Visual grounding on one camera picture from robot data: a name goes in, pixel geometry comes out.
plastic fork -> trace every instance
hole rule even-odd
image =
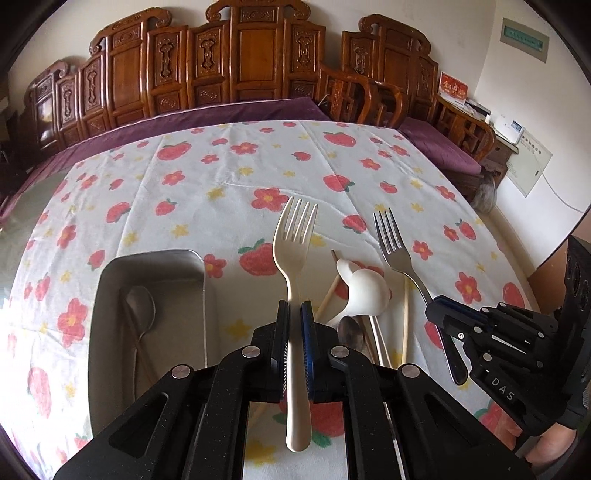
[[[304,263],[306,263],[318,205],[312,207],[308,218],[310,202],[307,202],[298,222],[298,213],[301,206],[301,199],[298,199],[291,214],[289,225],[286,228],[293,201],[294,198],[290,197],[279,217],[279,223],[273,237],[273,259],[275,259],[277,268],[285,277],[287,299],[290,306],[290,327],[287,340],[287,383],[285,384],[287,390],[287,436],[285,444],[292,452],[301,452],[310,444],[312,421],[310,403],[308,402],[306,370],[304,368],[301,302],[297,277],[304,268]]]
[[[402,235],[394,220],[392,209],[388,209],[389,215],[384,212],[379,212],[378,216],[374,213],[375,229],[378,232],[379,247],[382,250],[386,263],[392,268],[403,275],[406,275],[413,283],[417,286],[419,292],[423,296],[425,303],[429,304],[433,301],[429,291],[425,284],[421,281],[419,276],[413,269],[413,261],[410,258],[407,248],[404,246],[402,241]],[[452,380],[456,385],[463,385],[468,380],[468,369],[464,360],[460,356],[460,352],[457,350],[456,345],[453,343],[452,337],[446,334],[443,330],[437,327],[437,333],[441,339],[443,345],[443,352],[445,353],[447,366],[449,368]]]

gray tray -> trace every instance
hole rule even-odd
[[[142,337],[142,348],[158,377],[178,364],[200,369],[220,360],[215,298],[197,253],[162,250],[115,258],[100,276],[90,328],[93,435],[134,402],[135,345],[119,301],[119,292],[134,285],[149,289],[156,305],[154,325]],[[136,395],[149,387],[138,360]]]

white wall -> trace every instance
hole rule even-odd
[[[501,43],[503,17],[550,37],[543,63]],[[562,199],[584,212],[591,202],[591,86],[554,30],[523,0],[497,0],[491,43],[476,99],[517,120],[552,153],[545,177]],[[528,197],[509,179],[498,189],[492,215],[530,275],[581,218],[540,178]]]
[[[205,23],[210,0],[169,0],[162,7],[176,24]],[[357,31],[361,17],[380,13],[422,31],[433,45],[433,59],[445,72],[476,87],[488,49],[495,0],[311,0],[310,20],[326,25],[326,63],[340,63],[340,35]],[[102,27],[139,10],[158,5],[154,0],[69,0],[35,33],[10,74],[11,106],[22,110],[22,96],[31,80],[53,61],[74,57],[81,63],[88,45]]]

screw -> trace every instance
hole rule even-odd
[[[330,354],[336,358],[345,358],[349,356],[349,349],[342,345],[337,345],[330,349]]]
[[[261,349],[254,345],[248,345],[242,349],[242,356],[246,358],[256,358],[261,354]]]
[[[417,378],[421,371],[416,365],[406,364],[401,369],[402,374],[407,378]]]
[[[189,376],[189,373],[191,373],[191,369],[187,365],[177,365],[173,368],[174,378],[185,378]]]

floral tablecloth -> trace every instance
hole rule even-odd
[[[92,307],[113,258],[168,248],[197,251],[216,290],[221,350],[248,344],[286,297],[271,241],[289,195],[319,204],[301,276],[320,304],[330,255],[384,272],[393,292],[380,317],[400,361],[402,277],[385,269],[372,226],[392,207],[415,270],[433,294],[473,307],[524,305],[518,280],[472,208],[414,146],[391,129],[330,122],[253,122],[175,132],[76,164],[39,218],[0,324],[0,422],[41,478],[91,438],[87,359]],[[346,287],[325,313],[345,305]],[[471,381],[456,387],[424,303],[411,291],[409,360],[492,425],[498,408]],[[313,442],[285,446],[285,409],[249,429],[244,478],[344,478],[340,404],[314,406]]]

